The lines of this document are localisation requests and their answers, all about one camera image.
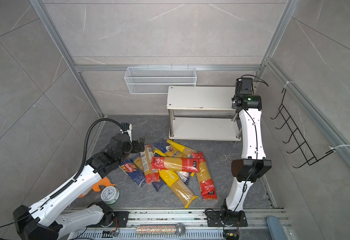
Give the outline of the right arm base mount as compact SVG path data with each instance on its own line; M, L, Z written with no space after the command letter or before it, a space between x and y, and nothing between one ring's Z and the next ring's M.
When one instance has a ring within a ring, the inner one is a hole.
M247 227L247 217L244 211L225 212L207 209L204 211L209 227Z

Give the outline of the red horizontal spaghetti bag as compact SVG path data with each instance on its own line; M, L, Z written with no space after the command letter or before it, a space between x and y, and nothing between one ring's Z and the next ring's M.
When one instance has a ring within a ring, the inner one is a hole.
M151 166L154 169L171 170L178 172L199 172L199 161L196 159L153 157Z

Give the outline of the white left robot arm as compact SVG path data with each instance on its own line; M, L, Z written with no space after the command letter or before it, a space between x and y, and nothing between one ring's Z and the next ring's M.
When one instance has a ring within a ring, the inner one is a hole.
M116 124L120 132L110 139L102 151L89 158L89 137L100 122ZM119 123L110 118L101 118L92 123L86 133L78 172L40 201L29 207L21 205L14 210L13 224L18 236L23 240L58 240L84 227L109 227L115 223L113 209L103 201L74 213L65 215L63 211L81 194L117 169L130 154L144 151L145 139L133 140L131 131L131 124Z

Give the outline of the red end long spaghetti bag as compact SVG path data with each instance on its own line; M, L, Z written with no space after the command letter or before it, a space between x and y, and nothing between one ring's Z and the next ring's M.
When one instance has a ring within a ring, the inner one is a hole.
M200 184L203 199L216 200L218 198L217 192L215 189L214 182L211 178L204 154L202 152L192 153L192 157L193 159L199 161L199 172L197 173L197 178Z

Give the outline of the red white label spaghetti bag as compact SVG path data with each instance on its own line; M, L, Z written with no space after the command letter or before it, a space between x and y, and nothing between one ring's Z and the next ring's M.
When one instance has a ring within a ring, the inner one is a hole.
M143 165L143 172L147 183L154 183L160 181L159 172L151 166L152 158L154 157L151 145L145 145L144 151L140 153L141 162Z

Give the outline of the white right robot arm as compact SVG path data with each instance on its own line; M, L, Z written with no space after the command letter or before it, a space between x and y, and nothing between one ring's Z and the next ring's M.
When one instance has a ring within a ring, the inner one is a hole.
M232 109L235 110L232 121L239 120L241 123L243 149L241 158L232 161L231 171L234 180L230 193L221 207L222 222L229 225L241 219L241 211L249 189L272 166L263 148L262 100L259 95L255 95L254 82L266 84L253 75L243 75L236 79L232 97Z

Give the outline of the yellow Stature spaghetti bag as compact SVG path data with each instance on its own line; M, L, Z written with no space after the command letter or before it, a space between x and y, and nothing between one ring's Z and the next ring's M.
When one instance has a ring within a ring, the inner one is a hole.
M161 156L159 154L154 154L154 157L167 157ZM172 192L178 197L178 199L182 202L184 207L187 209L190 204L198 198L193 191L179 178L176 171L171 170L160 170L159 172L160 178L167 184L167 186L172 190Z

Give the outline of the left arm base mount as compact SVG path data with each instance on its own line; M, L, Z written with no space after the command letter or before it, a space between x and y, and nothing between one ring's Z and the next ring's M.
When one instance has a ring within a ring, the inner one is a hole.
M127 226L129 217L129 212L127 211L116 211L116 212L107 212L104 214L103 218L99 224L104 228L125 228Z

